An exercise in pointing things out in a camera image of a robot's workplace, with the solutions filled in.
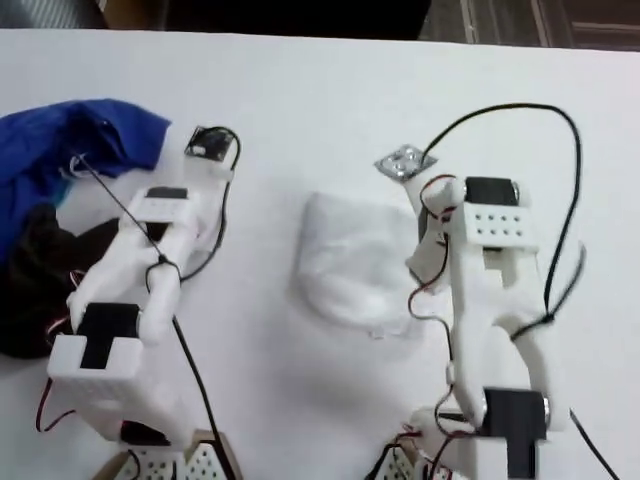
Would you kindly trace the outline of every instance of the plastic bag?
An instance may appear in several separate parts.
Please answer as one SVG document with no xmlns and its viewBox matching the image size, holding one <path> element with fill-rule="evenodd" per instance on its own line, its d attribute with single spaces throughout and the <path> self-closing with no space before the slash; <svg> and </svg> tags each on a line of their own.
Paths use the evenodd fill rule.
<svg viewBox="0 0 640 480">
<path fill-rule="evenodd" d="M 416 337 L 407 311 L 416 283 L 405 266 L 417 222 L 398 208 L 315 193 L 307 202 L 297 278 L 324 318 L 374 337 Z"/>
</svg>

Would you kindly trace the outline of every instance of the wire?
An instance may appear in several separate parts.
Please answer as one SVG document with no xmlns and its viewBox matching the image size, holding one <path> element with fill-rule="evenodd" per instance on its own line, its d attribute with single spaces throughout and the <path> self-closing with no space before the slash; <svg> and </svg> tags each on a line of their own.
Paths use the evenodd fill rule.
<svg viewBox="0 0 640 480">
<path fill-rule="evenodd" d="M 620 477 L 618 477 L 618 475 L 616 475 L 616 472 L 613 471 L 613 468 L 611 468 L 611 466 L 607 463 L 607 461 L 604 459 L 602 454 L 598 451 L 596 446 L 593 444 L 593 442 L 589 438 L 589 435 L 587 435 L 587 432 L 585 431 L 584 427 L 580 423 L 580 420 L 578 420 L 578 416 L 575 414 L 575 412 L 573 410 L 569 410 L 569 416 L 571 417 L 571 420 L 573 421 L 573 423 L 575 424 L 576 428 L 578 429 L 578 432 L 580 432 L 580 436 L 582 436 L 582 439 L 584 440 L 584 443 L 587 444 L 587 446 L 589 447 L 589 450 L 591 450 L 591 453 L 593 453 L 595 455 L 595 457 L 598 459 L 600 464 L 607 471 L 609 476 L 611 478 L 613 478 L 614 480 L 620 480 Z"/>
<path fill-rule="evenodd" d="M 156 250 L 156 252 L 158 252 L 158 255 L 164 256 L 163 253 L 160 251 L 158 244 L 153 240 L 153 238 L 151 238 L 151 235 L 149 235 L 149 232 L 147 232 L 147 229 L 144 228 L 142 224 L 131 214 L 131 212 L 127 209 L 127 207 L 125 207 L 124 204 L 120 200 L 118 200 L 118 197 L 116 197 L 116 195 L 111 191 L 111 189 L 107 187 L 107 184 L 102 181 L 98 172 L 96 172 L 93 169 L 93 167 L 89 165 L 89 163 L 84 159 L 84 156 L 76 155 L 76 158 L 80 160 L 80 162 L 86 167 L 86 169 L 89 171 L 91 176 L 96 180 L 96 182 L 98 182 L 102 186 L 102 188 L 109 194 L 112 200 L 118 204 L 118 206 L 122 209 L 122 211 L 131 219 L 133 223 L 136 224 L 136 226 L 140 229 L 140 231 L 144 234 L 144 236 L 147 237 L 147 240 L 149 240 L 149 243 L 151 244 L 151 246 Z"/>
<path fill-rule="evenodd" d="M 140 473 L 142 473 L 142 465 L 140 465 L 140 459 L 138 458 L 138 455 L 136 455 L 136 452 L 134 452 L 133 450 L 129 449 L 127 450 L 127 452 L 129 452 L 129 455 L 131 455 L 131 458 L 133 458 L 133 461 L 136 464 L 136 474 L 131 477 L 130 480 L 138 480 L 138 478 L 140 478 Z"/>
<path fill-rule="evenodd" d="M 491 107 L 482 108 L 480 110 L 476 110 L 475 112 L 468 113 L 467 115 L 459 118 L 458 120 L 453 122 L 451 125 L 449 125 L 447 128 L 445 128 L 436 138 L 434 138 L 431 141 L 429 146 L 424 150 L 420 163 L 421 165 L 424 164 L 429 152 L 431 152 L 431 150 L 433 150 L 433 148 L 435 148 L 436 145 L 438 145 L 442 141 L 442 139 L 446 137 L 453 129 L 455 129 L 458 125 L 466 122 L 467 120 L 470 120 L 474 117 L 478 117 L 485 113 L 497 112 L 501 110 L 518 110 L 518 109 L 545 110 L 545 111 L 554 112 L 560 115 L 571 128 L 571 132 L 573 134 L 573 138 L 575 141 L 575 153 L 576 153 L 576 157 L 575 157 L 576 168 L 575 168 L 573 195 L 571 197 L 571 203 L 569 204 L 567 215 L 562 225 L 562 230 L 560 231 L 560 236 L 558 237 L 558 242 L 556 244 L 556 248 L 553 253 L 551 263 L 549 264 L 549 271 L 547 273 L 547 279 L 545 281 L 543 299 L 544 299 L 545 311 L 547 312 L 546 316 L 548 317 L 548 319 L 545 322 L 540 322 L 539 320 L 534 322 L 535 325 L 532 326 L 531 328 L 535 328 L 542 324 L 553 323 L 555 319 L 554 318 L 555 313 L 551 314 L 549 310 L 549 297 L 551 295 L 551 286 L 553 284 L 553 278 L 555 276 L 556 268 L 558 266 L 560 254 L 562 253 L 562 248 L 564 246 L 567 233 L 569 232 L 569 226 L 571 224 L 571 220 L 573 219 L 573 216 L 576 211 L 576 207 L 578 205 L 578 200 L 580 199 L 580 183 L 582 178 L 582 141 L 580 140 L 580 132 L 578 131 L 578 127 L 573 121 L 573 119 L 564 110 L 554 105 L 545 105 L 540 103 L 507 103 L 504 105 L 494 105 Z"/>
<path fill-rule="evenodd" d="M 450 435 L 448 435 L 447 438 L 445 438 L 444 442 L 442 442 L 442 445 L 440 446 L 440 450 L 438 450 L 438 453 L 436 453 L 436 456 L 433 457 L 433 462 L 431 463 L 431 471 L 429 472 L 429 476 L 427 477 L 427 480 L 434 480 L 434 478 L 436 478 L 436 471 L 439 468 L 438 465 L 440 465 L 440 459 L 442 458 L 442 455 L 444 454 L 444 451 L 449 446 L 449 444 L 453 440 L 456 440 L 458 438 L 464 438 L 464 437 L 470 437 L 470 436 L 472 436 L 472 434 L 463 432 L 462 430 L 457 430 L 451 433 Z"/>
<path fill-rule="evenodd" d="M 425 183 L 424 186 L 422 187 L 422 190 L 420 190 L 420 203 L 422 203 L 422 206 L 424 207 L 425 212 L 427 212 L 427 215 L 430 215 L 431 217 L 433 217 L 436 220 L 439 220 L 440 216 L 442 216 L 444 214 L 453 212 L 457 207 L 447 207 L 442 212 L 440 212 L 440 215 L 436 215 L 435 213 L 433 213 L 429 209 L 429 207 L 427 207 L 427 204 L 424 201 L 423 195 L 424 195 L 424 192 L 427 190 L 427 188 L 431 187 L 438 180 L 444 180 L 446 178 L 454 179 L 454 178 L 458 178 L 458 177 L 456 177 L 455 175 L 452 175 L 450 173 L 443 173 L 442 175 L 436 175 L 431 180 L 429 180 L 427 183 Z"/>
<path fill-rule="evenodd" d="M 435 417 L 436 426 L 438 427 L 438 430 L 440 430 L 440 433 L 442 433 L 444 436 L 451 435 L 451 432 L 444 428 L 440 423 L 440 409 L 442 408 L 442 405 L 444 405 L 444 403 L 449 399 L 452 393 L 453 385 L 449 385 L 447 393 L 445 393 L 442 398 L 438 400 L 438 403 L 436 403 L 436 408 L 434 408 L 433 410 L 433 416 Z"/>
<path fill-rule="evenodd" d="M 549 313 L 544 314 L 542 317 L 540 317 L 535 322 L 529 323 L 529 324 L 527 324 L 527 325 L 525 325 L 523 327 L 520 327 L 518 330 L 516 330 L 511 335 L 511 341 L 512 342 L 515 342 L 516 340 L 518 340 L 522 335 L 527 333 L 529 330 L 537 328 L 540 325 L 545 325 L 545 324 L 549 324 L 549 323 L 553 322 L 553 319 L 555 318 L 555 315 L 562 308 L 564 303 L 569 298 L 569 295 L 571 295 L 571 292 L 573 291 L 573 289 L 578 284 L 578 281 L 580 280 L 580 277 L 582 276 L 582 272 L 584 271 L 584 264 L 585 264 L 586 258 L 587 258 L 587 249 L 584 247 L 584 245 L 581 245 L 580 246 L 580 258 L 578 259 L 578 263 L 577 263 L 576 268 L 575 268 L 575 270 L 573 272 L 573 276 L 571 277 L 571 280 L 569 281 L 569 283 L 565 287 L 564 291 L 562 292 L 562 295 L 560 295 L 560 299 L 558 300 L 558 303 L 556 303 L 556 306 L 554 308 L 552 308 Z"/>
<path fill-rule="evenodd" d="M 53 430 L 53 428 L 60 423 L 60 421 L 65 418 L 68 417 L 71 414 L 76 413 L 75 410 L 69 410 L 67 412 L 64 412 L 62 415 L 60 415 L 58 418 L 56 418 L 53 422 L 51 422 L 49 424 L 48 427 L 42 428 L 42 412 L 44 410 L 44 406 L 47 403 L 47 398 L 49 397 L 49 392 L 51 392 L 51 386 L 53 385 L 53 380 L 51 380 L 50 378 L 47 378 L 47 383 L 44 386 L 44 390 L 42 391 L 42 396 L 40 397 L 40 404 L 38 405 L 38 411 L 36 413 L 36 430 L 38 431 L 38 433 L 43 433 L 43 432 L 49 432 L 51 430 Z"/>
<path fill-rule="evenodd" d="M 197 140 L 202 138 L 202 136 L 213 131 L 225 132 L 231 135 L 233 139 L 236 141 L 236 154 L 233 158 L 233 161 L 231 162 L 231 167 L 230 167 L 230 170 L 234 172 L 236 167 L 238 166 L 238 160 L 240 160 L 240 154 L 242 152 L 242 144 L 240 143 L 240 138 L 238 137 L 238 135 L 230 128 L 221 127 L 221 126 L 205 128 L 200 132 L 198 132 L 197 135 L 194 136 L 191 142 L 189 142 L 189 145 L 192 145 Z M 221 206 L 221 212 L 220 212 L 220 230 L 218 231 L 218 236 L 216 238 L 216 243 L 214 244 L 213 249 L 211 250 L 211 252 L 209 252 L 209 255 L 207 255 L 207 257 L 204 259 L 204 261 L 200 265 L 198 265 L 192 272 L 182 277 L 183 282 L 186 282 L 187 280 L 191 280 L 193 277 L 199 274 L 209 264 L 209 262 L 213 260 L 213 257 L 215 257 L 216 253 L 222 246 L 222 242 L 224 240 L 224 236 L 227 231 L 227 201 L 229 198 L 230 189 L 231 189 L 231 182 L 227 182 L 227 184 L 224 187 L 224 193 L 222 194 L 222 206 Z"/>
<path fill-rule="evenodd" d="M 204 402 L 204 406 L 207 410 L 207 416 L 209 417 L 209 425 L 211 427 L 211 432 L 215 437 L 215 442 L 213 442 L 213 448 L 216 451 L 216 455 L 218 456 L 218 460 L 220 460 L 220 464 L 227 475 L 227 478 L 235 478 L 233 474 L 233 468 L 231 467 L 231 462 L 227 457 L 226 452 L 224 451 L 224 447 L 222 445 L 222 437 L 220 436 L 220 432 L 218 431 L 218 426 L 216 425 L 216 421 L 213 417 L 213 410 L 211 409 L 211 403 L 209 402 L 209 395 L 207 394 L 207 389 L 204 386 L 204 382 L 202 381 L 202 377 L 200 376 L 200 371 L 198 370 L 198 366 L 196 365 L 195 360 L 193 359 L 193 355 L 191 354 L 191 350 L 189 349 L 189 345 L 187 344 L 187 340 L 184 338 L 184 333 L 182 332 L 182 328 L 180 327 L 180 323 L 178 322 L 178 317 L 173 316 L 173 328 L 176 331 L 176 335 L 178 336 L 178 341 L 180 342 L 180 346 L 184 351 L 185 357 L 187 357 L 187 362 L 189 362 L 189 367 L 193 372 L 193 376 L 196 379 L 196 383 L 198 384 L 198 389 L 200 390 L 200 395 L 202 395 L 202 401 Z"/>
<path fill-rule="evenodd" d="M 217 126 L 217 127 L 212 127 L 212 128 L 206 128 L 201 130 L 197 135 L 194 136 L 194 138 L 191 140 L 190 144 L 195 143 L 198 139 L 200 139 L 203 135 L 206 135 L 212 131 L 224 131 L 227 134 L 231 135 L 233 137 L 233 139 L 236 141 L 236 154 L 235 157 L 231 163 L 231 171 L 234 171 L 236 169 L 236 166 L 238 164 L 238 160 L 240 158 L 240 152 L 241 152 L 241 143 L 240 143 L 240 138 L 238 137 L 238 135 L 231 129 L 227 128 L 227 127 L 222 127 L 222 126 Z M 226 209 L 227 209 L 227 200 L 229 197 L 229 190 L 230 190 L 230 182 L 227 182 L 225 189 L 224 189 L 224 194 L 222 197 L 222 207 L 221 207 L 221 217 L 220 217 L 220 230 L 218 232 L 218 237 L 216 238 L 216 243 L 213 247 L 213 250 L 209 253 L 209 255 L 207 256 L 207 258 L 198 266 L 196 267 L 192 272 L 190 272 L 189 274 L 182 276 L 180 274 L 180 269 L 178 268 L 178 265 L 175 264 L 174 262 L 172 262 L 171 260 L 169 260 L 159 249 L 158 245 L 153 241 L 153 239 L 151 238 L 151 236 L 149 235 L 149 233 L 146 231 L 146 229 L 142 226 L 142 224 L 133 216 L 133 214 L 131 212 L 129 212 L 129 210 L 124 206 L 124 204 L 118 199 L 118 197 L 116 197 L 116 195 L 109 189 L 109 187 L 100 179 L 98 173 L 91 168 L 91 166 L 86 162 L 86 160 L 82 157 L 82 156 L 77 156 L 80 161 L 84 164 L 84 166 L 89 170 L 89 172 L 91 173 L 91 175 L 93 176 L 93 178 L 96 179 L 96 181 L 102 186 L 102 188 L 105 189 L 105 191 L 109 194 L 109 196 L 114 200 L 114 202 L 116 202 L 116 204 L 118 204 L 118 206 L 122 209 L 122 211 L 133 221 L 133 223 L 140 229 L 140 231 L 142 233 L 144 233 L 144 235 L 147 237 L 147 239 L 149 240 L 149 242 L 151 242 L 151 245 L 155 248 L 155 250 L 158 252 L 158 262 L 149 266 L 147 268 L 147 270 L 145 271 L 145 284 L 147 287 L 147 290 L 150 291 L 150 285 L 149 285 L 149 273 L 156 268 L 159 265 L 163 265 L 163 264 L 168 264 L 168 265 L 172 265 L 178 272 L 178 276 L 180 278 L 180 282 L 186 282 L 187 280 L 192 279 L 193 277 L 195 277 L 196 275 L 198 275 L 208 264 L 209 262 L 211 262 L 211 260 L 213 259 L 213 257 L 215 256 L 215 254 L 217 253 L 217 251 L 220 249 L 222 242 L 224 240 L 224 235 L 227 229 L 227 214 L 226 214 Z M 200 394 L 202 395 L 202 399 L 204 401 L 205 404 L 205 408 L 207 410 L 207 416 L 209 417 L 209 424 L 211 427 L 211 432 L 213 433 L 214 437 L 215 437 L 215 441 L 213 442 L 213 448 L 216 451 L 216 454 L 218 456 L 218 460 L 220 461 L 220 464 L 223 468 L 223 470 L 225 471 L 225 474 L 227 476 L 227 478 L 233 479 L 235 478 L 235 474 L 233 472 L 233 468 L 231 466 L 231 462 L 229 461 L 229 458 L 227 457 L 226 452 L 224 451 L 224 447 L 222 444 L 222 437 L 220 435 L 220 432 L 218 431 L 218 427 L 216 425 L 215 419 L 213 417 L 213 411 L 211 409 L 211 404 L 209 402 L 209 396 L 207 394 L 206 388 L 204 386 L 204 383 L 202 381 L 202 377 L 200 376 L 200 372 L 198 370 L 198 367 L 195 363 L 195 360 L 193 359 L 193 355 L 191 354 L 191 351 L 189 349 L 189 346 L 187 344 L 187 341 L 184 337 L 184 334 L 182 332 L 182 328 L 180 327 L 180 323 L 178 322 L 178 318 L 174 315 L 173 316 L 173 327 L 176 331 L 176 335 L 178 336 L 178 340 L 180 342 L 180 345 L 182 347 L 182 350 L 184 351 L 185 357 L 187 358 L 187 361 L 189 363 L 189 367 L 191 368 L 191 371 L 193 372 L 193 376 L 196 379 L 196 382 L 198 384 L 198 388 L 200 389 Z M 55 423 L 57 423 L 58 421 L 60 421 L 64 416 L 69 415 L 70 413 L 73 413 L 74 411 L 70 411 L 70 412 L 66 412 L 64 415 L 62 415 L 62 417 L 60 417 L 59 419 L 56 420 Z M 41 413 L 41 409 L 39 409 L 38 411 L 38 418 L 40 416 Z"/>
<path fill-rule="evenodd" d="M 434 283 L 436 283 L 440 277 L 442 277 L 442 275 L 444 274 L 445 270 L 447 269 L 447 262 L 449 260 L 449 235 L 445 233 L 444 235 L 444 257 L 442 260 L 442 265 L 440 266 L 440 270 L 438 270 L 438 273 L 435 274 L 435 276 L 425 282 L 420 284 L 413 292 L 411 292 L 411 294 L 409 295 L 409 298 L 407 299 L 407 308 L 409 309 L 409 313 L 411 314 L 411 316 L 417 318 L 418 320 L 428 320 L 426 318 L 419 318 L 419 315 L 416 315 L 413 311 L 413 300 L 415 299 L 415 297 L 421 293 L 424 292 L 425 290 L 427 290 L 429 287 L 431 287 Z"/>
<path fill-rule="evenodd" d="M 404 471 L 402 471 L 402 469 L 400 468 L 400 465 L 398 465 L 398 455 L 396 453 L 396 448 L 400 448 L 400 450 L 402 450 L 401 446 L 396 446 L 391 448 L 391 456 L 393 457 L 393 464 L 396 467 L 396 471 L 400 472 L 400 475 L 402 475 L 403 480 L 407 480 L 407 476 L 404 474 Z"/>
</svg>

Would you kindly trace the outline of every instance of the white surface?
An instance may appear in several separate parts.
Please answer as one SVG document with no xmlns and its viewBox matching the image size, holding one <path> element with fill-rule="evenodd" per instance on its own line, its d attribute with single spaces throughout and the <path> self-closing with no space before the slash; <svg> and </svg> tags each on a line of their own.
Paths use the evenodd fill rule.
<svg viewBox="0 0 640 480">
<path fill-rule="evenodd" d="M 245 478 L 355 479 L 400 422 L 445 387 L 439 325 L 425 340 L 375 343 L 313 321 L 291 288 L 302 209 L 323 190 L 406 205 L 372 162 L 398 145 L 426 145 L 459 116 L 510 101 L 554 103 L 580 126 L 582 202 L 557 285 L 589 249 L 584 278 L 555 328 L 565 342 L 570 402 L 624 479 L 636 455 L 640 387 L 640 56 L 633 53 L 291 40 L 196 34 L 0 32 L 6 114 L 69 98 L 115 97 L 174 121 L 156 175 L 171 174 L 197 124 L 224 124 L 244 149 L 219 258 L 185 287 L 180 319 L 219 425 Z M 573 144 L 545 112 L 509 112 L 461 127 L 434 152 L 438 172 L 522 179 L 547 262 L 570 198 Z M 135 174 L 117 191 L 149 181 Z M 96 185 L 77 188 L 64 225 L 84 229 L 116 209 Z M 487 369 L 510 361 L 506 338 Z M 186 362 L 180 387 L 205 412 Z M 33 418 L 45 362 L 0 362 L 0 477 L 89 478 L 113 448 L 77 419 L 38 436 Z M 49 418 L 64 408 L 56 398 Z M 574 433 L 579 478 L 605 474 Z"/>
</svg>

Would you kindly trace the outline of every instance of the red wire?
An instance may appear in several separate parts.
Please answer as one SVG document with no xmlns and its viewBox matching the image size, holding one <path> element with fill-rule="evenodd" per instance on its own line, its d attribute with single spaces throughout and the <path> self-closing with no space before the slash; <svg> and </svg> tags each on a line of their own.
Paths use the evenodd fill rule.
<svg viewBox="0 0 640 480">
<path fill-rule="evenodd" d="M 53 422 L 51 422 L 51 424 L 48 427 L 45 427 L 44 429 L 42 428 L 42 426 L 40 425 L 42 420 L 42 411 L 44 410 L 45 403 L 47 403 L 47 398 L 49 397 L 49 393 L 51 392 L 52 385 L 53 385 L 53 380 L 51 380 L 50 378 L 47 378 L 47 383 L 45 384 L 44 390 L 42 391 L 42 397 L 40 397 L 38 412 L 36 413 L 36 430 L 39 433 L 48 432 L 52 430 L 58 423 L 60 423 L 60 420 L 62 420 L 64 417 L 67 417 L 72 413 L 76 413 L 75 410 L 69 410 L 68 412 L 64 412 L 62 415 L 56 418 Z"/>
<path fill-rule="evenodd" d="M 442 277 L 442 275 L 444 274 L 445 270 L 447 269 L 447 260 L 449 259 L 449 235 L 444 236 L 444 259 L 442 260 L 442 266 L 440 267 L 440 270 L 438 271 L 438 273 L 436 273 L 436 275 L 429 280 L 428 282 L 425 282 L 421 285 L 418 285 L 418 287 L 411 292 L 411 295 L 409 295 L 409 298 L 407 299 L 407 308 L 409 309 L 409 313 L 413 316 L 415 315 L 415 313 L 413 312 L 413 299 L 416 297 L 416 295 L 418 295 L 421 292 L 424 292 L 425 290 L 429 289 L 429 287 L 431 287 L 434 283 L 436 283 L 440 277 Z"/>
<path fill-rule="evenodd" d="M 439 180 L 444 180 L 445 178 L 458 178 L 455 175 L 451 175 L 450 173 L 443 173 L 442 175 L 436 175 L 435 177 L 433 177 L 431 180 L 429 180 L 427 183 L 424 184 L 424 187 L 422 187 L 422 190 L 420 190 L 420 202 L 422 203 L 422 206 L 424 207 L 425 211 L 427 212 L 427 215 L 431 215 L 433 218 L 435 218 L 436 220 L 440 219 L 440 216 L 446 214 L 446 213 L 451 213 L 453 212 L 456 207 L 447 207 L 445 208 L 440 215 L 436 215 L 435 213 L 433 213 L 429 207 L 427 207 L 427 204 L 424 201 L 424 192 L 427 188 L 429 188 L 431 185 L 433 185 L 434 183 L 436 183 Z"/>
</svg>

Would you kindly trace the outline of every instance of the blue fabric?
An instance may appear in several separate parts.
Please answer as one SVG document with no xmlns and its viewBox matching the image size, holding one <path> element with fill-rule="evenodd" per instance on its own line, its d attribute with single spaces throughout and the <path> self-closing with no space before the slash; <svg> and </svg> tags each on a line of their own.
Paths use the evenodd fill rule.
<svg viewBox="0 0 640 480">
<path fill-rule="evenodd" d="M 153 170 L 169 123 L 118 100 L 64 102 L 0 118 L 0 263 L 27 213 L 64 198 L 74 156 L 110 177 Z"/>
</svg>

